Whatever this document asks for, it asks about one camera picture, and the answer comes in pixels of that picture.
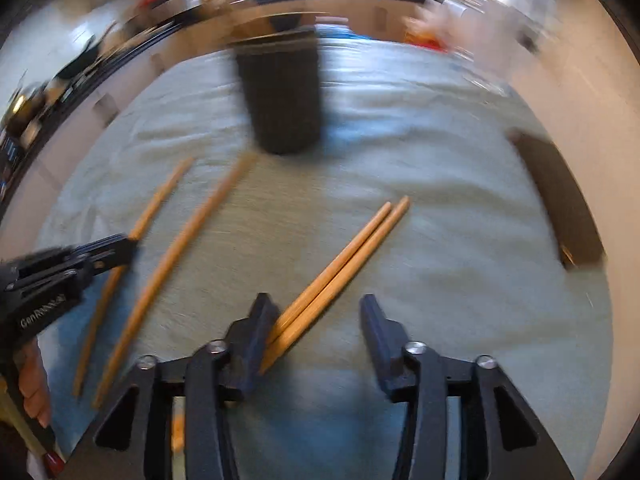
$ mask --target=chopstick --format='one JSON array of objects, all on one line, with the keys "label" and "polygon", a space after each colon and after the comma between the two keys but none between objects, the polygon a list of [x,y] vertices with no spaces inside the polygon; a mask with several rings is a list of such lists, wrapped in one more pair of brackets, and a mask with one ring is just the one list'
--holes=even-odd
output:
[{"label": "chopstick", "polygon": [[257,154],[254,152],[245,152],[238,158],[231,171],[209,198],[207,198],[207,201],[191,216],[180,234],[174,238],[174,241],[162,256],[162,260],[146,283],[142,295],[140,295],[140,298],[138,298],[138,301],[133,307],[133,311],[129,315],[129,319],[127,319],[127,324],[120,335],[116,348],[111,353],[111,357],[102,374],[102,379],[95,394],[95,408],[98,408],[102,404],[104,396],[107,394],[111,383],[113,383],[126,357],[127,349],[138,334],[140,327],[142,327],[146,313],[149,311],[151,303],[162,287],[164,280],[175,267],[175,264],[178,262],[178,259],[180,259],[188,243],[198,234],[210,213],[222,204],[238,181],[251,169],[256,158]]},{"label": "chopstick", "polygon": [[409,197],[405,196],[396,205],[391,214],[380,224],[376,231],[364,242],[353,258],[336,274],[334,279],[318,294],[318,296],[302,311],[302,313],[290,325],[267,346],[260,373],[267,371],[276,360],[295,343],[311,324],[322,314],[322,311],[340,294],[344,287],[353,279],[357,272],[366,263],[369,257],[384,241],[385,237],[395,227],[398,221],[408,211]]},{"label": "chopstick", "polygon": [[374,217],[365,225],[355,238],[338,254],[334,260],[314,279],[311,284],[291,303],[273,325],[267,338],[267,345],[275,341],[284,330],[295,321],[309,303],[334,279],[351,257],[362,247],[363,243],[378,228],[391,211],[391,202],[385,203]]},{"label": "chopstick", "polygon": [[[189,170],[194,160],[195,159],[193,157],[190,157],[180,161],[167,181],[156,189],[156,193],[153,195],[153,198],[148,203],[145,210],[142,212],[142,215],[140,215],[140,218],[138,218],[138,221],[129,233],[129,238],[132,238],[133,240],[140,240],[140,238],[143,237],[151,225],[153,217],[160,209],[160,206],[174,190],[174,187],[178,184],[178,181],[182,176]],[[89,366],[89,360],[91,358],[92,351],[94,350],[95,337],[100,325],[104,321],[104,317],[107,314],[107,308],[109,307],[111,298],[116,291],[118,282],[126,270],[127,267],[125,266],[113,269],[109,273],[109,277],[102,288],[100,299],[95,307],[94,316],[91,318],[91,322],[87,329],[87,335],[84,338],[84,346],[82,346],[82,350],[80,352],[78,368],[76,368],[76,377],[74,378],[74,385],[72,389],[72,393],[75,397],[80,396],[80,393],[82,392],[82,384],[84,383],[84,377]]]}]

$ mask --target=dark brown rectangular object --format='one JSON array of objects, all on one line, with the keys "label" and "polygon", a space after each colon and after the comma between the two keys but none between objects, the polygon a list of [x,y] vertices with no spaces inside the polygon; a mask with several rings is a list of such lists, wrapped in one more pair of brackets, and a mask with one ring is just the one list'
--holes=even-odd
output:
[{"label": "dark brown rectangular object", "polygon": [[591,211],[558,148],[521,130],[508,138],[538,190],[565,268],[602,261],[604,248]]}]

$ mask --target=wrinkled fabric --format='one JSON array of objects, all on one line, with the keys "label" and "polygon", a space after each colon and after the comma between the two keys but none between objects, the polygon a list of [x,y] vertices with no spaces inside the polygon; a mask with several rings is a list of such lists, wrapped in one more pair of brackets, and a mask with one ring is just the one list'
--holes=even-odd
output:
[{"label": "wrinkled fabric", "polygon": [[[300,156],[261,155],[165,283],[127,367],[140,354],[170,360],[219,338],[258,292],[284,309],[384,202],[408,194],[412,208],[366,266],[230,411],[241,478],[391,478],[405,406],[375,381],[358,323],[368,292],[442,355],[494,355],[581,478],[609,389],[609,295],[602,270],[561,267],[539,197],[504,138],[514,126],[544,136],[541,125],[519,97],[487,94],[441,54],[324,40],[321,60],[324,143]],[[128,232],[178,161],[197,158],[111,304],[80,401],[73,376],[106,277],[40,338],[64,451],[95,415],[101,371],[146,280],[248,142],[232,59],[219,52],[157,79],[66,183],[40,247]]]}]

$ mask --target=wooden chopstick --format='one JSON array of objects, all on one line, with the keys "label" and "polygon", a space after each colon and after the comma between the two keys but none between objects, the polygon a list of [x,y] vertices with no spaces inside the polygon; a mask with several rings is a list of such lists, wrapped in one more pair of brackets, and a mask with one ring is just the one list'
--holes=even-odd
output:
[{"label": "wooden chopstick", "polygon": [[380,227],[369,237],[357,253],[348,261],[334,279],[318,294],[309,306],[289,325],[280,336],[267,346],[260,373],[267,371],[276,360],[295,343],[306,329],[322,314],[322,311],[340,294],[344,287],[351,281],[362,268],[369,257],[380,246],[391,229],[404,216],[410,206],[409,197],[405,196],[391,214],[380,224]]},{"label": "wooden chopstick", "polygon": [[391,202],[385,203],[375,216],[363,227],[355,238],[338,254],[329,266],[291,303],[273,325],[267,345],[275,341],[282,332],[305,310],[318,294],[335,278],[351,257],[362,247],[391,211]]},{"label": "wooden chopstick", "polygon": [[[140,218],[138,218],[138,221],[129,233],[129,238],[132,238],[133,240],[140,240],[140,238],[143,237],[143,235],[151,225],[153,217],[160,209],[162,202],[164,202],[164,200],[174,190],[174,187],[176,186],[176,184],[178,184],[178,181],[182,178],[182,176],[189,170],[189,168],[193,164],[193,161],[193,157],[185,158],[184,160],[180,161],[167,181],[162,184],[162,186],[156,189],[156,193],[151,199],[151,202],[149,202],[149,204],[146,206],[146,209],[142,212],[142,215],[140,215]],[[84,346],[82,346],[82,350],[80,352],[78,368],[76,368],[76,377],[74,378],[74,386],[72,391],[75,397],[78,397],[82,392],[82,384],[84,383],[84,377],[89,366],[91,353],[94,350],[95,337],[98,333],[100,325],[104,320],[104,316],[106,316],[107,314],[107,308],[111,303],[111,298],[116,291],[118,282],[126,272],[126,269],[127,267],[125,266],[113,269],[109,273],[109,277],[107,278],[107,281],[102,288],[100,299],[95,306],[94,316],[91,318],[91,323],[89,323],[89,327],[87,329],[87,335],[84,338]]]},{"label": "wooden chopstick", "polygon": [[145,319],[146,313],[149,311],[151,303],[162,287],[164,280],[175,267],[175,264],[178,262],[178,259],[180,259],[180,256],[184,252],[188,243],[200,231],[207,217],[213,210],[217,209],[222,204],[238,181],[251,169],[256,158],[257,154],[254,152],[245,152],[240,156],[231,171],[226,175],[209,198],[207,198],[207,201],[191,216],[180,234],[174,238],[174,241],[162,256],[162,260],[160,260],[156,270],[145,285],[142,295],[140,295],[140,298],[133,307],[133,311],[129,315],[129,319],[127,319],[127,324],[120,335],[120,340],[118,341],[116,348],[111,353],[111,357],[109,358],[106,369],[102,374],[102,379],[100,380],[100,384],[98,385],[98,389],[95,394],[95,408],[98,408],[102,404],[104,396],[107,394],[111,383],[113,383],[113,380],[126,357],[127,349],[133,341],[133,338],[138,334],[140,327],[142,327],[142,322]]}]

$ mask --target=yellow light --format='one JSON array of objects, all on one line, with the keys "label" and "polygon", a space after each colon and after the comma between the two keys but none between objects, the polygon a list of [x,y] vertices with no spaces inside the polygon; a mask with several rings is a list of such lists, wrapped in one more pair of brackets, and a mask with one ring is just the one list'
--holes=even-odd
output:
[{"label": "yellow light", "polygon": [[24,103],[24,95],[21,95],[20,97],[18,97],[18,100],[15,102],[14,114],[20,109],[23,103]]}]

